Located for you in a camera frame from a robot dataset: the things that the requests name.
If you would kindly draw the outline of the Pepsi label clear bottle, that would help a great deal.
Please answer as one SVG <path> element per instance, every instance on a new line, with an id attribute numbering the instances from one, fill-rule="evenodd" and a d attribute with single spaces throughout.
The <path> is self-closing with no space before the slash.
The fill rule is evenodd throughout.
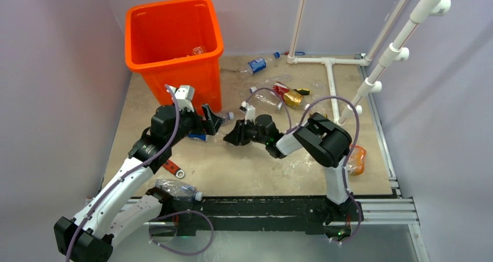
<path id="1" fill-rule="evenodd" d="M 198 140 L 198 141 L 207 141 L 207 135 L 206 134 L 189 134 L 188 137 L 190 139 Z"/>

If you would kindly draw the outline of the crushed bottle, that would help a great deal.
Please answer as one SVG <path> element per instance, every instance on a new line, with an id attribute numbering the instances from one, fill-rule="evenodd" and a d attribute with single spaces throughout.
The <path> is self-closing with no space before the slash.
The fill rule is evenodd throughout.
<path id="1" fill-rule="evenodd" d="M 200 202 L 203 199 L 203 192 L 195 186 L 173 179 L 157 179 L 155 186 L 172 195 L 175 200 L 184 202 Z"/>

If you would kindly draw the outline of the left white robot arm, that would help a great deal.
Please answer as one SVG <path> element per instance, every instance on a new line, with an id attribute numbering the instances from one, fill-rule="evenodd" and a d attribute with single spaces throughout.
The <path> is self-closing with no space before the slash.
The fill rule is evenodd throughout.
<path id="1" fill-rule="evenodd" d="M 54 225 L 56 244 L 66 261 L 108 261 L 113 249 L 147 221 L 178 217 L 177 200 L 154 187 L 126 211 L 134 192 L 170 159 L 172 146 L 190 134 L 215 135 L 223 119 L 202 105 L 203 115 L 186 107 L 157 108 L 151 125 L 129 151 L 123 165 L 97 195 L 72 218 Z"/>

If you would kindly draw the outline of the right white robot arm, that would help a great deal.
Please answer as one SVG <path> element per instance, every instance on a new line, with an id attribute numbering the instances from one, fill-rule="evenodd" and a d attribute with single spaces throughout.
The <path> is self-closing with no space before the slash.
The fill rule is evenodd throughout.
<path id="1" fill-rule="evenodd" d="M 295 131 L 285 134 L 278 130 L 272 117 L 261 114 L 254 120 L 237 120 L 223 140 L 234 146 L 251 142 L 265 146 L 275 159 L 283 159 L 304 149 L 324 169 L 327 214 L 339 220 L 349 212 L 348 173 L 343 164 L 349 157 L 352 138 L 347 131 L 320 113 L 313 113 Z"/>

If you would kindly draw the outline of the orange drink bottle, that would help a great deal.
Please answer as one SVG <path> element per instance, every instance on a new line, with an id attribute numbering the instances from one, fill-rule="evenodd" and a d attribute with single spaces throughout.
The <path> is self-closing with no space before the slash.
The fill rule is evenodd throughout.
<path id="1" fill-rule="evenodd" d="M 363 147 L 356 145 L 351 156 L 349 157 L 349 161 L 346 165 L 346 169 L 349 172 L 349 175 L 358 176 L 363 174 L 365 170 L 365 161 L 366 161 L 367 151 Z"/>

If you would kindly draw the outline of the red cap small bottle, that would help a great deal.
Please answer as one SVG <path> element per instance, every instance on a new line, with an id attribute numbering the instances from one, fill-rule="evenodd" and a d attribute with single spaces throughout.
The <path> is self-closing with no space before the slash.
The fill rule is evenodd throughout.
<path id="1" fill-rule="evenodd" d="M 197 46 L 192 49 L 192 55 L 201 55 L 207 53 L 207 49 L 204 46 Z"/>

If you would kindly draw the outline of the small clear bottle white cap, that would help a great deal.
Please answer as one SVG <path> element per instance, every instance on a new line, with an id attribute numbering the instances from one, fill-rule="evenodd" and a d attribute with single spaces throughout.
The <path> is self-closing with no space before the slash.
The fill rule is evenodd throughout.
<path id="1" fill-rule="evenodd" d="M 221 118 L 222 124 L 228 124 L 231 120 L 234 120 L 233 112 L 223 111 L 216 113 L 216 115 Z"/>

